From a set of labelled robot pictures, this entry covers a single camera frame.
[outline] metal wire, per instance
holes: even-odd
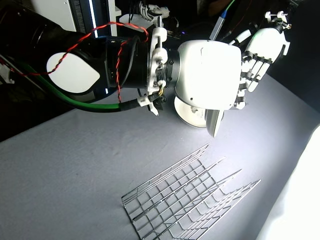
[[[124,195],[123,206],[142,240],[199,239],[260,181],[233,192],[221,189],[241,170],[219,180],[199,158],[209,144]]]

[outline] metal wire basket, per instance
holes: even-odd
[[[261,180],[233,192],[221,187],[241,170],[214,180],[199,158],[209,144],[199,148],[122,199],[123,206],[142,240],[200,239]]]

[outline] table surface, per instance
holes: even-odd
[[[182,122],[171,95],[158,117],[72,110],[1,142],[0,239],[137,240],[121,196],[208,142],[204,161],[227,157],[215,177],[242,169],[226,191],[262,181],[203,239],[255,239],[320,114],[268,75],[246,98],[215,139]]]

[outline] light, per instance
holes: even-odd
[[[95,29],[97,27],[97,24],[96,24],[96,17],[95,17],[94,5],[92,3],[92,0],[89,0],[89,6],[90,6],[90,12],[91,12],[91,18],[92,18],[92,25],[93,25],[93,28]],[[98,37],[97,30],[94,31],[94,36],[95,38]]]

